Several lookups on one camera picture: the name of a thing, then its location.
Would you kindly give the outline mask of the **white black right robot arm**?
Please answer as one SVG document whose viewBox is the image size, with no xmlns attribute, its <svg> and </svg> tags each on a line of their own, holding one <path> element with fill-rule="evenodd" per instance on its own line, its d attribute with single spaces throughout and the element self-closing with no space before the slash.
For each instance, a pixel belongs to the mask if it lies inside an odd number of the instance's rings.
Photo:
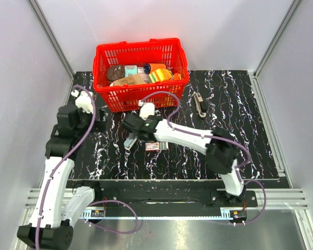
<svg viewBox="0 0 313 250">
<path fill-rule="evenodd" d="M 138 140 L 173 143 L 200 152 L 206 157 L 207 167 L 224 183 L 224 202 L 239 206 L 245 201 L 245 185 L 236 170 L 235 142 L 210 130 L 181 126 L 155 115 L 143 119 L 136 114 L 128 114 L 122 125 Z"/>
</svg>

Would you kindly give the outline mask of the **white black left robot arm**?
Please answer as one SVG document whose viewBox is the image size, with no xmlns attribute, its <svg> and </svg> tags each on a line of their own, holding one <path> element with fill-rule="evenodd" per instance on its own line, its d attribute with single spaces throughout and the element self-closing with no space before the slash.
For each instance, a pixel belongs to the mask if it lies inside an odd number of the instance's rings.
<svg viewBox="0 0 313 250">
<path fill-rule="evenodd" d="M 85 208 L 103 198 L 101 186 L 84 181 L 63 205 L 65 188 L 78 150 L 90 133 L 106 131 L 104 110 L 85 111 L 74 104 L 62 106 L 45 146 L 45 171 L 32 216 L 19 226 L 17 238 L 33 249 L 68 249 L 74 226 Z"/>
</svg>

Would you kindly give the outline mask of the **white silver staple remover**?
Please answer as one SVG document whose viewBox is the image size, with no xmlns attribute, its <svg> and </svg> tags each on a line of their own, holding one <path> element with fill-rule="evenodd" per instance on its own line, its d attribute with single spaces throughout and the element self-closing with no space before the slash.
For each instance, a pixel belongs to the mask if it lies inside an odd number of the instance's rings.
<svg viewBox="0 0 313 250">
<path fill-rule="evenodd" d="M 132 146 L 135 144 L 136 142 L 136 138 L 135 137 L 128 137 L 125 142 L 124 142 L 124 148 L 127 150 L 130 150 L 132 148 Z"/>
</svg>

